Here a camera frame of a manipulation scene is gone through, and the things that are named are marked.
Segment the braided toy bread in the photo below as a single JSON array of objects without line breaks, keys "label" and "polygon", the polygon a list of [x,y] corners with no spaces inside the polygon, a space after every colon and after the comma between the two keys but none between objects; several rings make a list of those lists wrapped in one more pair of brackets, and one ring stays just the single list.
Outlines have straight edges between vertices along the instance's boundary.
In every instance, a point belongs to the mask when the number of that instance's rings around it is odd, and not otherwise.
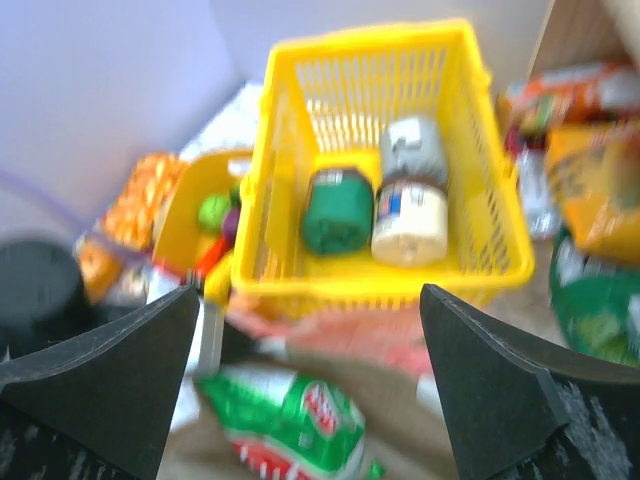
[{"label": "braided toy bread", "polygon": [[113,241],[136,251],[149,247],[156,215],[175,190],[187,163],[170,152],[141,157],[98,225]]}]

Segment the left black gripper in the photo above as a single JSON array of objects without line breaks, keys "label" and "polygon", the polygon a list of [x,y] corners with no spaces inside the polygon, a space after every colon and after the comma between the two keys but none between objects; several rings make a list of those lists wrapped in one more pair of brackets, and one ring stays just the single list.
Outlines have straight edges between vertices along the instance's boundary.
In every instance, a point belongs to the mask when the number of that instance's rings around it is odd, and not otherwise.
[{"label": "left black gripper", "polygon": [[28,355],[88,331],[94,313],[71,252],[44,239],[1,244],[1,342]]}]

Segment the pink plastic grocery bag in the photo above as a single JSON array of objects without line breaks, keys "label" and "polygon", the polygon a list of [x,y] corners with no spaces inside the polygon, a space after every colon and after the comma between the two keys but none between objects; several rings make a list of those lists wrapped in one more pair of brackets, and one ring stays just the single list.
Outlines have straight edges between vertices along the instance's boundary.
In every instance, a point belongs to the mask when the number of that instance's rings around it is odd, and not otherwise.
[{"label": "pink plastic grocery bag", "polygon": [[419,314],[411,303],[399,309],[329,309],[299,321],[277,320],[256,301],[231,296],[227,320],[277,358],[313,354],[351,359],[401,371],[433,375]]}]

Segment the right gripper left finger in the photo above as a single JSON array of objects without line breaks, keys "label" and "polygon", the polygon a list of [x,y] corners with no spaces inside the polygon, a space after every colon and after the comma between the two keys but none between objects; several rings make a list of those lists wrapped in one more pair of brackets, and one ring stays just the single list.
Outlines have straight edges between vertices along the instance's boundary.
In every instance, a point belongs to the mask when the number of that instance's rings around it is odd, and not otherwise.
[{"label": "right gripper left finger", "polygon": [[2,478],[155,478],[199,306],[195,290],[180,287],[2,363]]}]

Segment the green Chuba chips bag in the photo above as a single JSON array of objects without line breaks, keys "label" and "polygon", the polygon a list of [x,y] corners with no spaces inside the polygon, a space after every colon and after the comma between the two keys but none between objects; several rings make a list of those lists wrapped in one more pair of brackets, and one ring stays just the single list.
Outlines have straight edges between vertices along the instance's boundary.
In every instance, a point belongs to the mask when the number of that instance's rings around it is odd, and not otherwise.
[{"label": "green Chuba chips bag", "polygon": [[196,387],[230,444],[256,439],[299,462],[316,479],[382,479],[386,474],[367,451],[364,415],[333,383],[287,368],[236,365],[197,379]]}]

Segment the red snack bag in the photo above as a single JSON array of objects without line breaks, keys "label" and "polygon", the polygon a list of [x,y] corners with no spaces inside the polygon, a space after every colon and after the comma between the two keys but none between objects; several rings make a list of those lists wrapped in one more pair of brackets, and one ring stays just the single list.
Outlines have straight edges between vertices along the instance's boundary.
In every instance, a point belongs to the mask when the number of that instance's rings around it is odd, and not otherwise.
[{"label": "red snack bag", "polygon": [[299,462],[279,453],[275,447],[268,446],[256,439],[239,438],[231,441],[240,462],[260,479],[316,479]]}]

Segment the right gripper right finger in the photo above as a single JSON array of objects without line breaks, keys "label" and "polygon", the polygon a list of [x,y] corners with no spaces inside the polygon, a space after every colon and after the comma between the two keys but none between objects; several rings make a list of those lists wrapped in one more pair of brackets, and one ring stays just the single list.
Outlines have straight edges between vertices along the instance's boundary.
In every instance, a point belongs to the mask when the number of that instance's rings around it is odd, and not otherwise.
[{"label": "right gripper right finger", "polygon": [[437,285],[420,316],[462,479],[636,479],[639,371],[498,320]]}]

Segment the brown burlap tote bag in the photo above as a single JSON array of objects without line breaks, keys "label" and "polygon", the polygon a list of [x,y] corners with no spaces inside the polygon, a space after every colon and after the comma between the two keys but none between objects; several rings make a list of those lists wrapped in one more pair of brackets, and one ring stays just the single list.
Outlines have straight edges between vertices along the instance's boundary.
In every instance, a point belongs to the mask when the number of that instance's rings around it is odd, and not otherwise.
[{"label": "brown burlap tote bag", "polygon": [[[367,451],[387,479],[456,479],[443,414],[435,400],[418,395],[418,381],[388,367],[293,351],[273,365],[322,377],[356,402],[367,423]],[[160,479],[256,479],[225,440],[206,402],[192,402],[195,416],[169,434]]]}]

